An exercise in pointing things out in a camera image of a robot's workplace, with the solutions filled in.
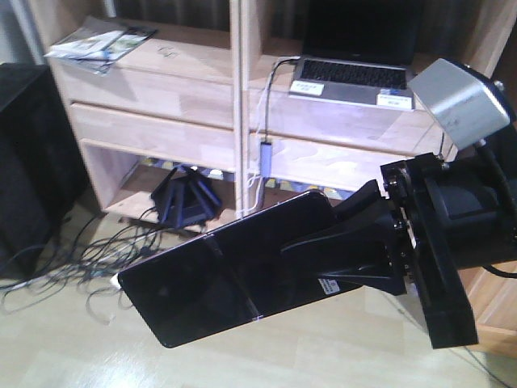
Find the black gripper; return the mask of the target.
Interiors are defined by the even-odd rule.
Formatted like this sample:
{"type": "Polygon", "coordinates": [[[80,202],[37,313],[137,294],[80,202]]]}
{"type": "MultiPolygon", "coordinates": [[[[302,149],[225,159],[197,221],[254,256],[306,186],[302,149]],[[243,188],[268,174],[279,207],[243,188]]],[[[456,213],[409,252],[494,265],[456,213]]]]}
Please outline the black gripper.
{"type": "MultiPolygon", "coordinates": [[[[434,154],[381,167],[385,189],[414,236],[409,268],[433,348],[477,344],[473,308],[459,271],[516,258],[516,207],[478,156],[434,154]]],[[[297,279],[336,280],[406,293],[399,237],[376,180],[333,207],[335,226],[282,246],[297,279]]]]}

